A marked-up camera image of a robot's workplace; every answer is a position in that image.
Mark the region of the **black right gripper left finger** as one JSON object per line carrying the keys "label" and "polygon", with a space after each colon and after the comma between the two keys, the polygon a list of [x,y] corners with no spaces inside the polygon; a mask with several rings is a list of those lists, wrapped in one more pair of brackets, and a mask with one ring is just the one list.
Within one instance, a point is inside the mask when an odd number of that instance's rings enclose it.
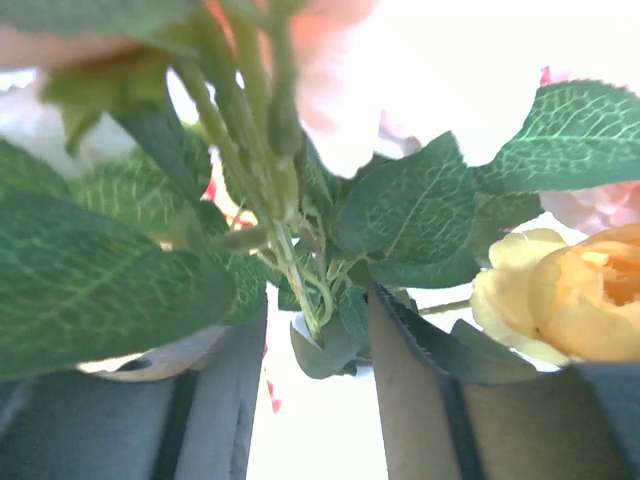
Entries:
{"label": "black right gripper left finger", "polygon": [[79,371],[1,385],[4,479],[244,479],[267,302],[185,341],[202,364],[154,382]]}

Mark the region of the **peach pink rose stem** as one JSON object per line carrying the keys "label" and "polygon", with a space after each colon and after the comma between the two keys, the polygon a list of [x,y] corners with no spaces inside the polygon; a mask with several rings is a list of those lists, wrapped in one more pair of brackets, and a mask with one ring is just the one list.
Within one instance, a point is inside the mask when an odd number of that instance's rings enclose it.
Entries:
{"label": "peach pink rose stem", "polygon": [[157,353],[243,324],[268,281],[301,369],[371,360],[368,289],[480,272],[457,133],[400,159],[364,86],[369,1],[7,1],[78,40],[1,95],[1,374]]}

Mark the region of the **yellow rose stem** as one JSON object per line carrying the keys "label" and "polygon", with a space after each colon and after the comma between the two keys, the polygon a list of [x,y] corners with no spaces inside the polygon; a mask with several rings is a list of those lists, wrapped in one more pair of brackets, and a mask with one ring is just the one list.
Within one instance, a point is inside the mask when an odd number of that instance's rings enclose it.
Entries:
{"label": "yellow rose stem", "polygon": [[555,231],[510,233],[489,249],[469,299],[485,335],[553,365],[639,359],[639,226],[569,245]]}

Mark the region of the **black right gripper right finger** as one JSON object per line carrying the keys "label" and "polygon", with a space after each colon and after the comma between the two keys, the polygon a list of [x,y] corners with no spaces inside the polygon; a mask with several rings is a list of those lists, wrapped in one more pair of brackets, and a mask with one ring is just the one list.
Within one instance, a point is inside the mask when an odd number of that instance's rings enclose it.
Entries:
{"label": "black right gripper right finger", "polygon": [[479,332],[443,332],[380,285],[368,304],[391,478],[638,477],[637,364],[542,373]]}

